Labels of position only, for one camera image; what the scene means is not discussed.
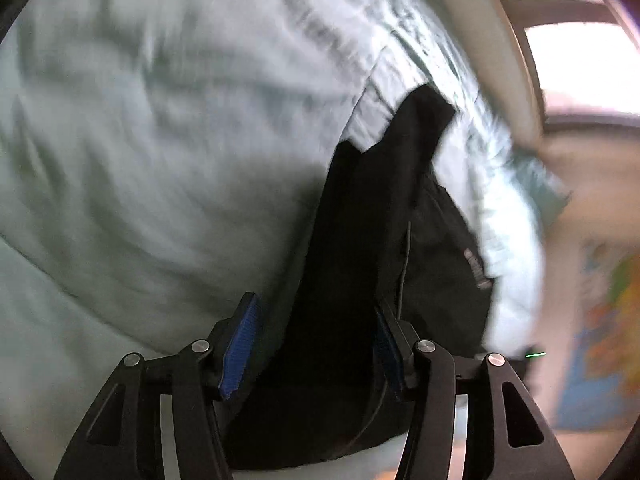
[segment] black fabric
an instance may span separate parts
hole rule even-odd
[[[407,429],[411,407],[374,386],[372,343],[376,305],[398,305],[410,223],[402,317],[455,354],[478,352],[490,287],[479,288],[465,257],[481,265],[476,243],[431,171],[453,114],[422,86],[369,151],[338,146],[283,345],[228,428],[232,468],[319,462]]]

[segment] light blue comforter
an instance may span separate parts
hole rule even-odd
[[[459,110],[436,170],[499,277],[486,345],[526,345],[532,166],[431,1],[30,1],[0,46],[0,428],[37,480],[127,352],[252,290],[273,354],[336,144],[371,146],[425,82]]]

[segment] blue gripper pad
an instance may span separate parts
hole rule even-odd
[[[376,335],[373,340],[374,352],[382,362],[382,368],[389,387],[396,394],[396,397],[400,399],[404,390],[402,358],[398,346],[396,346],[396,342],[391,335],[391,330],[386,324],[385,317],[378,310],[376,310],[376,323]]]
[[[246,292],[228,321],[215,350],[216,370],[221,375],[218,391],[223,400],[227,400],[240,387],[262,325],[258,295]]]

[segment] black bag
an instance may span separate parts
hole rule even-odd
[[[480,350],[492,283],[431,168],[453,114],[421,86],[377,145],[336,149],[283,345],[226,433],[232,468],[320,462],[408,429],[412,406],[372,351],[382,301],[452,354]]]

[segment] metal screw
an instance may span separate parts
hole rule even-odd
[[[489,354],[487,359],[493,366],[502,366],[506,362],[504,357],[500,354]]]
[[[122,364],[128,367],[137,365],[140,362],[140,356],[138,354],[128,354],[124,356]]]
[[[206,339],[198,339],[191,344],[191,350],[196,352],[196,354],[202,354],[209,350],[209,341]]]
[[[425,354],[429,354],[435,351],[436,349],[436,343],[434,343],[433,341],[429,341],[427,339],[422,339],[418,341],[415,345],[420,352],[423,352]]]

